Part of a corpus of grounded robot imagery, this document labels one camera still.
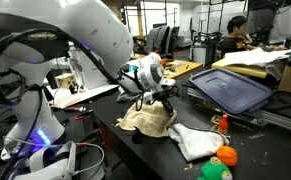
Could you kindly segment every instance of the orange ball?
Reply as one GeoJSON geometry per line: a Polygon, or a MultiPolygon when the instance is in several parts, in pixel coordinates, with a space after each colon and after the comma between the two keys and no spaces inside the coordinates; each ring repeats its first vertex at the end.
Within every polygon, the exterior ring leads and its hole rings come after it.
{"type": "Polygon", "coordinates": [[[236,151],[229,146],[221,146],[216,151],[216,156],[222,161],[226,166],[235,166],[237,162],[236,151]]]}

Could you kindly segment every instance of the person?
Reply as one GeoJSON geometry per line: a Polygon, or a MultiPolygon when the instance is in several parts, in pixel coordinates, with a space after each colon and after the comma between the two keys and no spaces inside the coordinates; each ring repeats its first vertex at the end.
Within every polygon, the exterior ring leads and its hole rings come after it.
{"type": "MultiPolygon", "coordinates": [[[[253,50],[259,47],[251,46],[245,40],[247,20],[244,16],[233,17],[227,25],[228,35],[219,43],[218,50],[221,51],[221,58],[226,53],[253,50]]],[[[267,51],[283,50],[280,46],[267,47],[267,51]]]]}

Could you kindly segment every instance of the black hair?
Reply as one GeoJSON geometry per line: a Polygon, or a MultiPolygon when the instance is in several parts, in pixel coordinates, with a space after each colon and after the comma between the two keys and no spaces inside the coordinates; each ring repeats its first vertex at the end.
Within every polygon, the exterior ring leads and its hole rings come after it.
{"type": "Polygon", "coordinates": [[[232,33],[234,31],[234,27],[241,27],[243,24],[247,22],[244,16],[235,16],[227,24],[228,33],[232,33]]]}

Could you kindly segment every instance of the plastic tray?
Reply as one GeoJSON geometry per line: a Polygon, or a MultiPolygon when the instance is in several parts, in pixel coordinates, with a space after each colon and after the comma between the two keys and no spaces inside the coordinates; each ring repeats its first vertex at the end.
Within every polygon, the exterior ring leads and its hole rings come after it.
{"type": "Polygon", "coordinates": [[[272,95],[272,91],[244,76],[223,69],[210,69],[191,77],[206,96],[231,114],[258,109],[272,95]]]}

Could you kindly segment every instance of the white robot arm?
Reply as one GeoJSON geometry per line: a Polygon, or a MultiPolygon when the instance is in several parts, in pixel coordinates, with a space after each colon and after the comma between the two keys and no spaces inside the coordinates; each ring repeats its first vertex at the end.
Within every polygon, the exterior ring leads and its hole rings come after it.
{"type": "MultiPolygon", "coordinates": [[[[50,60],[69,56],[69,41],[107,79],[120,84],[127,93],[144,95],[146,104],[162,101],[171,115],[167,98],[174,93],[170,87],[175,81],[163,78],[160,58],[155,54],[132,62],[134,71],[120,70],[129,60],[133,40],[100,0],[0,0],[0,75],[19,73],[21,79],[26,79],[26,86],[35,84],[37,90],[51,68],[50,60]]],[[[11,105],[18,118],[7,136],[49,145],[63,134],[64,127],[49,110],[44,93],[38,92],[22,92],[18,88],[14,97],[22,95],[20,102],[0,92],[0,102],[11,105]]],[[[16,141],[5,139],[2,159],[24,153],[20,150],[26,148],[17,149],[17,145],[16,141]]]]}

